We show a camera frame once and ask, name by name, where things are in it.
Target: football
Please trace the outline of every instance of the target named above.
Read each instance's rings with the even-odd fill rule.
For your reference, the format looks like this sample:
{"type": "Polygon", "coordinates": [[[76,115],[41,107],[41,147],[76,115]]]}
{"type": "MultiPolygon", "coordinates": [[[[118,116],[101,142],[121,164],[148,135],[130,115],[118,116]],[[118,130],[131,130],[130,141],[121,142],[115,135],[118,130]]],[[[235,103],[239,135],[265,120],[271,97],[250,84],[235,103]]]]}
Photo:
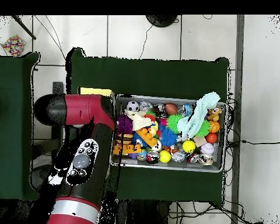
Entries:
{"type": "Polygon", "coordinates": [[[139,111],[139,104],[135,101],[129,101],[127,104],[127,110],[129,111],[139,111]]]}
{"type": "Polygon", "coordinates": [[[165,111],[168,115],[173,115],[173,114],[177,114],[177,105],[173,104],[173,103],[167,103],[165,105],[165,111]]]}

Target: gray bin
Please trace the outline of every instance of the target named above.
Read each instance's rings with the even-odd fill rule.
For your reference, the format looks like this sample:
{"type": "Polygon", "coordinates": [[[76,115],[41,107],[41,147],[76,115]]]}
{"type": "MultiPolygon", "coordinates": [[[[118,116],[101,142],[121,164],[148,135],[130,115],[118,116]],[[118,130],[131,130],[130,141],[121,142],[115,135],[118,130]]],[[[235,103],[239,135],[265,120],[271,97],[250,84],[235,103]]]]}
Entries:
{"type": "MultiPolygon", "coordinates": [[[[142,101],[150,102],[151,104],[166,104],[166,103],[174,103],[177,106],[182,106],[183,104],[193,104],[196,100],[184,100],[184,99],[172,99],[172,98],[159,98],[159,97],[149,97],[149,96],[124,96],[118,95],[115,98],[115,117],[117,118],[121,112],[121,106],[125,108],[129,101],[136,101],[138,103],[142,101]]],[[[174,162],[169,161],[168,163],[159,162],[154,165],[149,165],[146,161],[139,161],[137,159],[131,159],[127,156],[122,156],[121,166],[126,167],[145,167],[149,169],[167,169],[167,170],[184,170],[184,171],[194,171],[194,172],[207,172],[207,173],[219,173],[223,170],[225,164],[225,155],[226,155],[226,136],[227,136],[227,119],[228,119],[228,106],[225,103],[218,102],[217,107],[221,107],[222,113],[219,115],[219,124],[220,130],[218,135],[218,140],[214,144],[215,151],[213,153],[214,163],[212,165],[203,166],[201,164],[187,163],[185,162],[174,162]]],[[[110,155],[110,164],[112,166],[118,166],[120,158],[118,155],[113,155],[111,152],[110,155]]]]}

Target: toy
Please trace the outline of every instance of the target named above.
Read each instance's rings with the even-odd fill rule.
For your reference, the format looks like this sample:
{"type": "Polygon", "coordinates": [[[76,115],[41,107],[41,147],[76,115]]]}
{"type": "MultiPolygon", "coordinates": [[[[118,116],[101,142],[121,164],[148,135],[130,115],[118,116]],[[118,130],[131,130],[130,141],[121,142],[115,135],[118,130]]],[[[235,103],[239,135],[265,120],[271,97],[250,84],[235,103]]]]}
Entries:
{"type": "Polygon", "coordinates": [[[177,105],[173,103],[165,104],[165,111],[168,115],[177,114],[177,105]]]}
{"type": "MultiPolygon", "coordinates": [[[[119,155],[121,150],[121,145],[118,143],[113,147],[113,154],[119,155]]],[[[140,144],[136,144],[135,146],[132,144],[124,145],[122,149],[122,154],[130,154],[130,153],[141,153],[141,146],[140,144]]]]}
{"type": "Polygon", "coordinates": [[[149,111],[149,110],[152,110],[152,105],[149,103],[149,102],[146,102],[146,101],[142,101],[140,102],[139,104],[139,109],[140,111],[149,111]]]}
{"type": "Polygon", "coordinates": [[[209,130],[211,133],[216,133],[220,130],[220,124],[218,122],[210,121],[211,129],[209,130]]]}
{"type": "Polygon", "coordinates": [[[169,118],[167,119],[167,125],[166,127],[171,129],[174,134],[179,134],[180,132],[177,129],[177,123],[182,119],[183,116],[180,114],[173,114],[170,115],[169,118]]]}
{"type": "Polygon", "coordinates": [[[185,160],[186,154],[183,151],[177,151],[171,155],[171,158],[175,162],[183,162],[185,160]]]}
{"type": "Polygon", "coordinates": [[[146,161],[150,165],[157,164],[159,162],[160,155],[157,151],[149,151],[146,154],[146,161]]]}
{"type": "Polygon", "coordinates": [[[196,154],[196,153],[192,153],[187,155],[187,163],[196,163],[198,161],[198,159],[200,158],[200,155],[196,154]]]}
{"type": "Polygon", "coordinates": [[[157,118],[166,118],[167,117],[164,104],[154,105],[153,112],[156,114],[157,118]]]}
{"type": "Polygon", "coordinates": [[[150,126],[149,133],[152,134],[152,136],[154,137],[156,135],[158,128],[159,128],[159,124],[157,121],[155,121],[155,124],[150,126]]]}
{"type": "Polygon", "coordinates": [[[160,141],[163,146],[171,146],[176,144],[177,135],[173,133],[172,130],[165,127],[163,131],[161,131],[160,141]]]}
{"type": "Polygon", "coordinates": [[[222,110],[219,107],[209,109],[208,110],[208,120],[212,120],[214,122],[217,122],[219,120],[219,114],[221,112],[222,112],[222,110]]]}
{"type": "Polygon", "coordinates": [[[215,150],[215,148],[214,148],[213,144],[208,143],[208,142],[201,146],[201,153],[204,153],[204,154],[211,155],[211,154],[213,154],[214,150],[215,150]]]}
{"type": "Polygon", "coordinates": [[[168,152],[168,151],[166,151],[166,150],[162,150],[161,152],[160,152],[160,158],[159,158],[159,160],[160,160],[160,162],[162,162],[162,163],[167,163],[168,161],[170,161],[171,160],[171,154],[168,152]]]}
{"type": "Polygon", "coordinates": [[[212,155],[201,154],[198,158],[198,162],[201,165],[212,165],[214,162],[214,157],[212,155]]]}
{"type": "Polygon", "coordinates": [[[160,152],[162,150],[162,144],[161,144],[160,140],[157,140],[157,143],[154,147],[152,147],[152,150],[158,151],[158,152],[160,152]]]}
{"type": "MultiPolygon", "coordinates": [[[[124,143],[123,144],[130,144],[132,142],[133,134],[124,134],[124,143]]],[[[118,133],[116,136],[116,142],[121,144],[122,141],[122,133],[118,133]]]]}
{"type": "Polygon", "coordinates": [[[206,135],[205,140],[210,144],[214,144],[217,141],[217,135],[210,132],[208,135],[206,135]]]}
{"type": "Polygon", "coordinates": [[[148,133],[145,128],[139,129],[136,133],[150,146],[154,147],[157,143],[157,139],[152,137],[152,134],[148,133]]]}
{"type": "Polygon", "coordinates": [[[199,129],[199,131],[196,133],[196,137],[205,137],[207,134],[209,134],[209,130],[211,129],[211,125],[207,120],[204,120],[202,122],[202,125],[199,129]]]}
{"type": "Polygon", "coordinates": [[[176,153],[177,151],[179,151],[177,149],[177,146],[176,145],[171,145],[170,147],[163,147],[164,150],[170,152],[171,154],[174,154],[176,153]]]}
{"type": "Polygon", "coordinates": [[[139,111],[139,104],[135,101],[129,101],[127,104],[127,110],[129,111],[139,111]]]}
{"type": "Polygon", "coordinates": [[[132,144],[140,144],[144,149],[148,147],[147,143],[136,132],[133,134],[132,144]]]}
{"type": "Polygon", "coordinates": [[[183,136],[188,134],[192,138],[200,129],[208,109],[214,108],[220,97],[217,93],[211,92],[204,95],[196,102],[195,111],[191,117],[184,117],[177,123],[177,129],[183,136]]]}
{"type": "Polygon", "coordinates": [[[143,118],[140,115],[128,115],[128,117],[133,121],[133,131],[140,130],[141,128],[151,126],[153,122],[150,118],[143,118]]]}
{"type": "Polygon", "coordinates": [[[144,161],[146,160],[146,154],[147,154],[147,151],[145,149],[142,149],[141,150],[141,153],[137,153],[137,160],[140,160],[140,161],[144,161]]]}
{"type": "Polygon", "coordinates": [[[193,108],[190,104],[183,104],[178,108],[177,114],[181,114],[183,117],[192,115],[193,108]]]}
{"type": "Polygon", "coordinates": [[[193,153],[195,148],[196,148],[195,142],[190,140],[184,141],[183,150],[185,153],[193,153]]]}
{"type": "Polygon", "coordinates": [[[124,133],[124,134],[133,134],[133,125],[132,125],[132,120],[122,114],[120,116],[118,116],[117,118],[117,133],[118,134],[121,134],[121,133],[124,133]]]}

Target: basketball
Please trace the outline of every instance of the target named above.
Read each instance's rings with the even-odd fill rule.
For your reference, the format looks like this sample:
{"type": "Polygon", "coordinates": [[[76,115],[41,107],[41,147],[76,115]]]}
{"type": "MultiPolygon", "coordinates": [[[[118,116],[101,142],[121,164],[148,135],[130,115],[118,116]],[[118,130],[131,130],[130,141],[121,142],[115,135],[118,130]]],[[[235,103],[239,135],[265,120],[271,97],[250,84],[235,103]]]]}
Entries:
{"type": "Polygon", "coordinates": [[[209,130],[211,133],[216,133],[220,130],[220,124],[218,122],[210,121],[211,129],[209,130]]]}

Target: plush toy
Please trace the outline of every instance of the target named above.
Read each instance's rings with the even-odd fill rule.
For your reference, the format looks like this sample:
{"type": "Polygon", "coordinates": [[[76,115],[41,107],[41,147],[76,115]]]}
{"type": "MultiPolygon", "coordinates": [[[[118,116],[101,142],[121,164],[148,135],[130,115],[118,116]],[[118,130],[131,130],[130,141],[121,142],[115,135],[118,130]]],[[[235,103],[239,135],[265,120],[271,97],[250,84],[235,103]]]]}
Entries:
{"type": "Polygon", "coordinates": [[[219,107],[215,107],[213,109],[208,110],[208,120],[212,120],[217,122],[219,120],[219,114],[222,110],[219,107]]]}
{"type": "Polygon", "coordinates": [[[127,110],[129,111],[139,111],[139,104],[135,101],[129,101],[127,104],[127,110]]]}

